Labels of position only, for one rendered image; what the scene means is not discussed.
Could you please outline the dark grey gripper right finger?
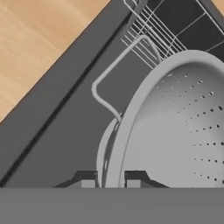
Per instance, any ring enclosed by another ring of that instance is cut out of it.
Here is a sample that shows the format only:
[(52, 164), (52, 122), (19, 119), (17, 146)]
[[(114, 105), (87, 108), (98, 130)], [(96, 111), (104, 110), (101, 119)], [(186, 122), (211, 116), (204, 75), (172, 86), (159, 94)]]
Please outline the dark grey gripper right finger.
[(167, 188), (156, 180), (151, 179), (146, 171), (125, 171), (124, 172), (124, 187), (125, 188), (152, 188), (162, 187)]

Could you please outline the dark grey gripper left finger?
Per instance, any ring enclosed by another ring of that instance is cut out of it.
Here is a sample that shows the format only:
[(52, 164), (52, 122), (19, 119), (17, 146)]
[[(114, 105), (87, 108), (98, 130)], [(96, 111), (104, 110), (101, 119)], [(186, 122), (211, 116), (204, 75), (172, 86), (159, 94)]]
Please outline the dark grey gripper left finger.
[(97, 171), (77, 171), (72, 178), (57, 184), (55, 188), (97, 188), (98, 186)]

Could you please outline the grey metal colander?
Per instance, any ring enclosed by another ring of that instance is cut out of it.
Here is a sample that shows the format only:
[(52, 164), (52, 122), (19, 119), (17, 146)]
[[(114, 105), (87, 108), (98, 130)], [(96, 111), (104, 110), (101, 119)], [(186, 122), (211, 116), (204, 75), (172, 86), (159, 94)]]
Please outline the grey metal colander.
[(186, 50), (159, 62), (102, 135), (101, 188), (146, 171), (170, 188), (224, 188), (224, 62)]

